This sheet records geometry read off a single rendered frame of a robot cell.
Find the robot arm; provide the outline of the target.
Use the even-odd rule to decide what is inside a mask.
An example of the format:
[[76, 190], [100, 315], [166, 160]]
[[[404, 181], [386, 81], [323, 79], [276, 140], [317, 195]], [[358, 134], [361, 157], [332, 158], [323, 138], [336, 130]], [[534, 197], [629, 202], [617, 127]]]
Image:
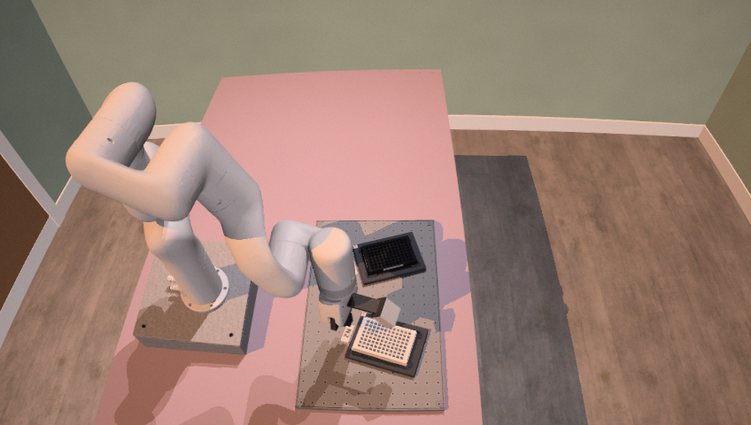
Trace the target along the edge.
[[242, 273], [265, 292], [295, 297], [308, 260], [324, 296], [354, 290], [352, 242], [342, 229], [281, 220], [268, 245], [258, 183], [207, 128], [183, 123], [158, 146], [146, 142], [156, 105], [144, 85], [121, 84], [105, 101], [68, 150], [66, 167], [80, 185], [143, 221], [149, 250], [170, 272], [167, 280], [178, 283], [170, 290], [179, 290], [190, 310], [210, 312], [229, 291], [228, 277], [194, 235], [189, 213], [196, 201], [220, 222]]

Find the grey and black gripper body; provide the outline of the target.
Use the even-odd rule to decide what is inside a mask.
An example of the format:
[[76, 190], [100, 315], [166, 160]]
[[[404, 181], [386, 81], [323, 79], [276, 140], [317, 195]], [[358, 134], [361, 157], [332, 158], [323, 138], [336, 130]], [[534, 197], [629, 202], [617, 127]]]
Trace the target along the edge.
[[320, 307], [320, 314], [321, 314], [322, 322], [327, 323], [330, 318], [334, 318], [336, 324], [340, 328], [343, 327], [352, 309], [351, 307], [348, 307], [347, 304], [349, 302], [349, 299], [352, 293], [357, 294], [357, 292], [358, 292], [357, 282], [356, 282], [356, 286], [354, 290], [346, 297], [330, 298], [330, 297], [324, 296], [320, 292], [319, 307]]

